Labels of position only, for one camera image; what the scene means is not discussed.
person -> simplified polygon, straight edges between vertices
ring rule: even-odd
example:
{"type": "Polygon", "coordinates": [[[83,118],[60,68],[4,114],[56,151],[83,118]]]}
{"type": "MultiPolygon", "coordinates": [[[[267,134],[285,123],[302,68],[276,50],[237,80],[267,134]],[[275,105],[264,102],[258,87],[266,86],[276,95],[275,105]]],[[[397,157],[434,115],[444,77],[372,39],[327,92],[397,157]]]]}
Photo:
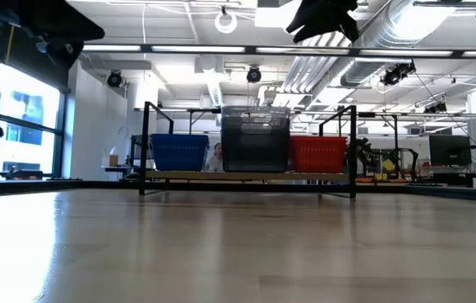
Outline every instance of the person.
{"type": "Polygon", "coordinates": [[[214,146],[214,155],[209,159],[206,170],[208,172],[223,172],[223,150],[221,148],[221,143],[217,143],[214,146]]]}

red basket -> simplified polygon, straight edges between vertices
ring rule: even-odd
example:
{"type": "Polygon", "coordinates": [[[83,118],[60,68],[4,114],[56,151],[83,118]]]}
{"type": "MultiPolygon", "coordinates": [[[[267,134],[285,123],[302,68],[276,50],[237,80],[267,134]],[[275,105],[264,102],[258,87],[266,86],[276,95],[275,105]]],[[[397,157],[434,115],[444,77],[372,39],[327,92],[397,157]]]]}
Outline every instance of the red basket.
{"type": "Polygon", "coordinates": [[[297,173],[341,173],[346,137],[290,137],[290,149],[297,173]]]}

blue basket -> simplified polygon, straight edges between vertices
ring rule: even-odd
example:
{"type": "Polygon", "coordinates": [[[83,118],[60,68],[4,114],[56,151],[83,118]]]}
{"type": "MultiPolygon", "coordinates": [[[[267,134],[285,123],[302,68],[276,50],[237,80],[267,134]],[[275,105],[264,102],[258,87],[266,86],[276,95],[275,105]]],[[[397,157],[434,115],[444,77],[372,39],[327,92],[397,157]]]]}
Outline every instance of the blue basket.
{"type": "Polygon", "coordinates": [[[209,140],[206,135],[150,135],[156,169],[159,171],[202,171],[209,140]]]}

desk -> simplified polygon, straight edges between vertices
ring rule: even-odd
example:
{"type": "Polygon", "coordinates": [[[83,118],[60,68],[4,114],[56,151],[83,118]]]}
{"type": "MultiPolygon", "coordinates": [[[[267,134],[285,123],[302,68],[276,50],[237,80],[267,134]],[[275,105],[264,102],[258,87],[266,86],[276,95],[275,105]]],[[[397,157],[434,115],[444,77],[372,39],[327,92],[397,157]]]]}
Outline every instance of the desk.
{"type": "Polygon", "coordinates": [[[119,166],[119,167],[102,167],[106,173],[122,173],[122,178],[128,173],[138,173],[138,167],[131,167],[131,166],[119,166]]]}
{"type": "Polygon", "coordinates": [[[320,180],[349,182],[344,173],[207,173],[207,172],[146,172],[147,178],[245,181],[245,180],[320,180]]]}

wooden floor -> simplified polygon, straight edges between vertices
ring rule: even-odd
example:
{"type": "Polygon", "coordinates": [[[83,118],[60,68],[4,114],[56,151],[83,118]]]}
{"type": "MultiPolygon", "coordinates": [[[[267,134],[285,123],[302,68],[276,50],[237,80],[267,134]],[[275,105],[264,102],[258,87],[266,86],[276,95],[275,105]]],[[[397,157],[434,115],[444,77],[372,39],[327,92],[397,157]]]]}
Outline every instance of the wooden floor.
{"type": "Polygon", "coordinates": [[[0,302],[476,302],[476,202],[76,190],[0,197],[0,302]]]}

